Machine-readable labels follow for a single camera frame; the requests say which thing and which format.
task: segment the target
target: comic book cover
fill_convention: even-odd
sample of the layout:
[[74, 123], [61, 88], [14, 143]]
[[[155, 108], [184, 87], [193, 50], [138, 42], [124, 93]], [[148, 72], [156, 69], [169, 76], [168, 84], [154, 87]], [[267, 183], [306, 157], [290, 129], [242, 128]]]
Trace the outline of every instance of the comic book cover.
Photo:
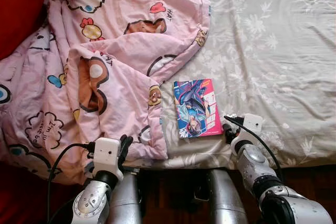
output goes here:
[[173, 89], [181, 138], [223, 133], [211, 79], [175, 81]]

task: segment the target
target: grey bed sheet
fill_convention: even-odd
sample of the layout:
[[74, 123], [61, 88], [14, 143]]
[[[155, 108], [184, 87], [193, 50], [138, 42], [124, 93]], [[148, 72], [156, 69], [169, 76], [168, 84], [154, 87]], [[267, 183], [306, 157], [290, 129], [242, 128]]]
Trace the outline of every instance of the grey bed sheet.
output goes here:
[[205, 46], [161, 86], [169, 159], [127, 164], [234, 168], [223, 136], [179, 139], [173, 82], [202, 78], [213, 79], [223, 123], [233, 113], [264, 118], [261, 138], [283, 167], [335, 164], [336, 0], [210, 1]]

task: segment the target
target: cartoon print blanket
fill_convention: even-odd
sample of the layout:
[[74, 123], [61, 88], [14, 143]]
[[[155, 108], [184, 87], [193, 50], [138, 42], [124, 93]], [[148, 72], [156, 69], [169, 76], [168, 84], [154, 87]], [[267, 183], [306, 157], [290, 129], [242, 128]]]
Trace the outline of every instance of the cartoon print blanket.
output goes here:
[[[46, 0], [48, 22], [0, 61], [0, 159], [47, 178], [71, 143], [131, 135], [128, 160], [167, 158], [159, 85], [200, 49], [208, 0]], [[55, 180], [92, 172], [75, 147]]]

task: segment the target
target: black cable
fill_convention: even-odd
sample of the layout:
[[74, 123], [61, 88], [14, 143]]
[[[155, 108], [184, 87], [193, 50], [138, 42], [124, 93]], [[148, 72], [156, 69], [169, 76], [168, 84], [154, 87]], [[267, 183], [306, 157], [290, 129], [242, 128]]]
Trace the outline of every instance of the black cable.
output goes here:
[[57, 167], [59, 161], [61, 160], [61, 158], [62, 158], [63, 155], [65, 154], [65, 152], [66, 152], [67, 150], [69, 150], [70, 148], [75, 147], [75, 146], [80, 146], [80, 147], [85, 148], [85, 149], [91, 149], [92, 146], [94, 147], [94, 143], [90, 143], [90, 144], [78, 144], [78, 143], [70, 144], [69, 146], [67, 146], [67, 147], [61, 152], [61, 154], [59, 154], [58, 158], [56, 159], [54, 165], [52, 166], [52, 169], [51, 169], [50, 174], [49, 174], [49, 179], [48, 179], [48, 193], [47, 193], [47, 223], [49, 223], [49, 217], [50, 217], [50, 187], [51, 187], [51, 181], [52, 181], [52, 179], [53, 179], [55, 169], [56, 169], [56, 167]]
[[54, 215], [50, 218], [50, 220], [49, 220], [49, 222], [48, 222], [47, 224], [52, 224], [52, 222], [54, 221], [55, 217], [59, 214], [59, 212], [60, 212], [63, 208], [65, 208], [69, 203], [73, 202], [73, 201], [75, 200], [76, 197], [77, 197], [77, 195], [74, 196], [74, 198], [68, 200], [66, 203], [64, 203], [60, 208], [58, 208], [58, 209], [56, 210], [56, 212], [54, 213]]
[[273, 158], [274, 160], [274, 163], [276, 164], [277, 166], [277, 170], [278, 170], [278, 173], [279, 173], [279, 178], [280, 180], [284, 183], [284, 179], [283, 179], [283, 174], [282, 174], [282, 170], [281, 170], [281, 167], [280, 167], [280, 164], [277, 160], [277, 158], [275, 157], [275, 155], [273, 154], [273, 152], [270, 150], [270, 148], [267, 146], [267, 144], [265, 144], [265, 142], [257, 135], [255, 134], [253, 131], [250, 131], [249, 129], [247, 129], [246, 127], [242, 126], [240, 123], [237, 123], [235, 120], [233, 120], [232, 118], [228, 117], [228, 116], [224, 116], [224, 118], [234, 124], [236, 124], [238, 127], [244, 129], [245, 131], [247, 131], [248, 133], [250, 133], [252, 136], [254, 136], [264, 147], [265, 149], [268, 151], [269, 155], [271, 155], [271, 157]]

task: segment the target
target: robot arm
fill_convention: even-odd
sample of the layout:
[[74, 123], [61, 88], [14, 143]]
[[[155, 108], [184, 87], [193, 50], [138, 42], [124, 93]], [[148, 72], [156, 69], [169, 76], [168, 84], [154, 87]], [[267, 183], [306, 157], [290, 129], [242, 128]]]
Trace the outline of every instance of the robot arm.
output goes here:
[[[261, 117], [246, 114], [243, 126], [259, 133], [261, 123]], [[257, 199], [265, 221], [271, 224], [333, 224], [319, 203], [283, 184], [253, 141], [254, 137], [241, 129], [230, 147], [237, 156], [244, 186]]]
[[120, 140], [101, 137], [96, 140], [93, 163], [94, 179], [73, 202], [71, 224], [104, 224], [109, 216], [109, 200], [113, 189], [123, 180], [122, 163], [132, 137]]

